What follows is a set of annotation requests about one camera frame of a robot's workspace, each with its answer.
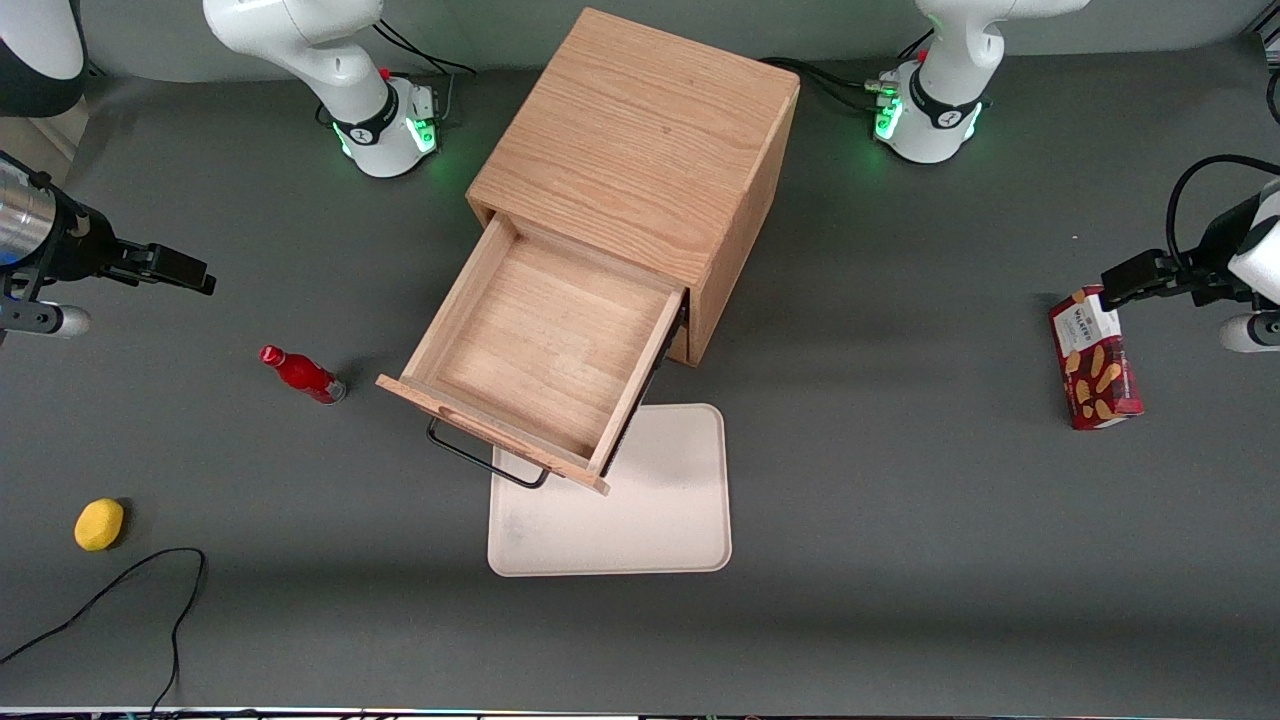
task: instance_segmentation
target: yellow sponge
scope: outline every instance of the yellow sponge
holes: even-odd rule
[[[76,520],[76,544],[88,551],[111,547],[124,523],[124,507],[110,497],[95,500]]]

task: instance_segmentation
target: open drawer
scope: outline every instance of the open drawer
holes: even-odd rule
[[[399,380],[378,384],[607,493],[603,475],[684,299],[669,279],[499,213]]]

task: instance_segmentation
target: green light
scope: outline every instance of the green light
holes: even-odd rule
[[[435,150],[435,126],[431,122],[404,118],[404,127],[408,128],[413,142],[424,155]]]
[[[333,123],[333,133],[338,136],[338,142],[342,143],[342,154],[351,158],[351,147],[347,147],[347,138],[342,137],[342,131],[338,129],[338,123]]]
[[[888,140],[893,137],[893,131],[897,128],[897,120],[902,117],[902,101],[893,99],[893,101],[881,110],[881,118],[876,122],[876,135],[881,140]]]
[[[973,137],[973,128],[978,124],[978,115],[980,114],[982,114],[982,102],[978,102],[978,106],[973,109],[973,119],[969,120],[969,129],[964,131],[965,140]]]

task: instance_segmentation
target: drawer handle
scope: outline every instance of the drawer handle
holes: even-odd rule
[[[479,465],[479,466],[484,468],[485,470],[489,470],[490,473],[494,473],[497,475],[507,478],[508,480],[516,483],[517,486],[520,486],[522,488],[538,489],[538,488],[543,487],[543,483],[547,482],[547,475],[550,474],[550,470],[548,470],[547,468],[543,468],[543,474],[538,475],[536,480],[534,480],[534,482],[522,480],[522,479],[517,478],[516,475],[512,475],[511,473],[503,470],[502,468],[495,468],[493,465],[493,462],[488,462],[485,460],[481,460],[481,459],[476,457],[475,455],[471,455],[466,450],[462,450],[461,447],[457,447],[454,445],[449,445],[449,443],[444,442],[443,439],[440,439],[435,434],[435,425],[439,421],[440,421],[439,418],[433,416],[431,421],[426,425],[426,437],[430,438],[431,442],[434,442],[439,447],[443,447],[444,450],[448,450],[453,455],[457,455],[458,457],[466,460],[467,462],[471,462],[472,465]]]

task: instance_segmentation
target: black cable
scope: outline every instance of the black cable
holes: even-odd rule
[[[476,69],[472,68],[471,65],[463,65],[462,63],[454,63],[453,60],[445,60],[444,58],[439,58],[436,55],[429,55],[429,54],[419,50],[417,45],[413,45],[412,42],[410,42],[410,40],[407,37],[404,37],[403,35],[401,35],[399,31],[397,31],[394,27],[392,27],[392,24],[389,22],[387,22],[387,20],[378,20],[378,22],[379,22],[379,24],[381,24],[381,27],[378,27],[378,24],[375,24],[374,29],[378,32],[378,35],[380,35],[383,37],[383,40],[385,40],[387,42],[390,42],[392,45],[399,47],[401,50],[404,50],[407,53],[412,53],[412,54],[417,55],[419,58],[422,58],[428,63],[431,63],[431,65],[434,65],[435,69],[440,70],[440,73],[448,74],[448,70],[445,70],[440,65],[449,65],[449,67],[453,67],[453,68],[458,68],[460,70],[468,72],[471,74],[479,74],[479,73],[476,73]],[[392,33],[392,35],[394,35],[396,37],[392,37],[392,35],[387,35],[388,32]]]
[[[906,58],[909,58],[911,55],[911,53],[915,53],[916,47],[919,47],[920,45],[923,45],[924,41],[928,40],[932,36],[933,36],[933,28],[929,28],[929,32],[922,35],[915,42],[913,42],[913,44],[908,45],[906,47],[904,47],[902,51],[897,54],[897,59],[899,60],[905,60]]]
[[[845,97],[844,95],[841,95],[840,92],[836,91],[837,87],[838,88],[844,88],[844,90],[856,88],[856,90],[860,91],[861,87],[863,87],[863,83],[860,83],[860,82],[854,82],[854,81],[842,78],[842,77],[840,77],[840,76],[837,76],[835,73],[829,73],[829,72],[827,72],[827,70],[824,70],[824,69],[822,69],[822,68],[819,68],[817,65],[813,65],[810,63],[805,63],[804,60],[796,60],[796,59],[792,59],[792,58],[760,58],[760,61],[765,63],[765,64],[769,64],[769,65],[773,65],[773,67],[777,67],[777,68],[791,70],[791,72],[799,74],[800,77],[810,79],[814,83],[814,86],[818,87],[818,90],[826,92],[827,95],[829,95],[837,102],[840,102],[841,105],[844,105],[846,108],[852,108],[854,110],[859,110],[859,111],[864,111],[864,113],[876,113],[878,110],[878,108],[876,108],[874,105],[869,105],[869,104],[865,104],[865,102],[854,102],[852,100]]]
[[[396,47],[399,47],[401,50],[403,50],[406,53],[412,53],[413,55],[417,55],[417,56],[425,59],[428,63],[431,63],[431,67],[434,67],[436,69],[436,72],[439,72],[440,74],[449,74],[449,70],[444,69],[444,67],[440,65],[440,63],[436,61],[435,58],[429,56],[425,53],[420,53],[417,50],[413,50],[412,47],[410,47],[407,45],[397,42],[396,38],[392,37],[392,36],[389,36],[389,35],[387,35],[387,31],[384,31],[383,28],[380,28],[378,26],[374,26],[374,32],[376,32],[378,35],[383,36],[383,40],[385,40],[387,42],[390,42]]]
[[[114,580],[106,584],[106,587],[97,591],[97,594],[91,597],[90,601],[86,602],[79,610],[77,610],[76,614],[72,615],[65,623],[58,625],[52,630],[46,630],[45,633],[41,633],[35,639],[23,643],[22,647],[19,647],[18,650],[10,652],[9,655],[5,655],[4,657],[0,657],[0,665],[9,662],[14,657],[18,657],[23,652],[40,644],[41,642],[70,628],[77,620],[81,619],[82,615],[88,612],[90,609],[93,607],[95,603],[97,603],[97,601],[102,600],[102,597],[106,593],[111,592],[113,589],[115,589],[116,585],[124,582],[124,579],[128,578],[131,573],[146,565],[147,562],[151,562],[156,557],[160,557],[163,555],[169,555],[170,552],[195,552],[196,556],[200,557],[200,566],[196,569],[196,582],[191,584],[191,597],[187,598],[187,605],[182,609],[182,614],[178,615],[178,619],[173,624],[173,629],[169,632],[169,644],[173,647],[173,665],[169,670],[169,682],[165,683],[164,689],[160,691],[160,694],[156,696],[155,702],[151,703],[150,715],[154,716],[156,712],[156,707],[159,707],[160,705],[160,701],[164,700],[164,696],[169,694],[169,689],[173,688],[173,684],[178,680],[178,673],[180,670],[180,664],[178,661],[178,628],[182,626],[182,621],[187,619],[187,614],[191,612],[191,607],[196,605],[196,596],[200,593],[201,580],[205,577],[205,569],[209,566],[209,556],[205,555],[205,551],[200,550],[198,547],[170,547],[165,550],[159,550],[143,557],[142,560],[138,560],[133,565],[129,565],[127,570],[116,575]]]
[[[421,50],[417,49],[417,45],[413,45],[412,42],[410,42],[410,40],[407,37],[404,37],[403,35],[399,33],[399,31],[397,31],[396,28],[393,28],[392,23],[389,23],[387,20],[380,20],[380,22],[383,23],[384,28],[387,28],[392,35],[394,35],[401,42],[403,42],[404,45],[407,45],[412,53],[417,53],[422,58],[428,58],[428,59],[434,60],[436,63],[443,63],[445,65],[449,65],[449,67],[453,67],[453,68],[458,68],[460,70],[465,70],[465,72],[468,72],[471,74],[477,74],[476,70],[475,70],[475,68],[472,68],[470,65],[463,65],[461,63],[454,63],[452,60],[445,60],[444,58],[440,58],[438,55],[428,55],[426,53],[422,53]]]
[[[1276,109],[1276,83],[1280,82],[1280,70],[1271,73],[1267,81],[1267,110],[1271,110],[1271,119],[1280,124],[1280,109]]]
[[[1178,182],[1174,183],[1174,190],[1169,193],[1169,209],[1165,211],[1165,242],[1169,245],[1169,255],[1172,256],[1179,270],[1187,270],[1187,263],[1183,260],[1183,254],[1178,249],[1178,237],[1175,236],[1175,228],[1178,225],[1178,201],[1181,199],[1183,190],[1187,188],[1187,183],[1192,179],[1192,176],[1219,163],[1234,163],[1236,165],[1244,165],[1247,168],[1271,173],[1272,176],[1280,176],[1280,165],[1276,165],[1275,163],[1267,163],[1266,160],[1258,160],[1257,158],[1249,158],[1248,155],[1234,155],[1230,152],[1222,155],[1210,155],[1208,158],[1198,160],[1190,168],[1187,168],[1181,177],[1178,178]]]
[[[849,78],[842,78],[842,77],[837,76],[836,73],[827,72],[827,70],[819,68],[818,65],[814,65],[813,63],[805,63],[804,60],[796,60],[795,58],[777,58],[777,56],[774,56],[774,58],[760,58],[760,61],[765,63],[765,64],[769,64],[769,65],[778,67],[778,68],[786,68],[788,70],[796,70],[796,72],[801,72],[801,73],[809,73],[809,74],[817,76],[817,77],[819,77],[822,79],[826,79],[827,82],[831,82],[833,85],[838,85],[838,86],[842,86],[842,87],[858,87],[858,88],[863,87],[861,82],[851,81]]]

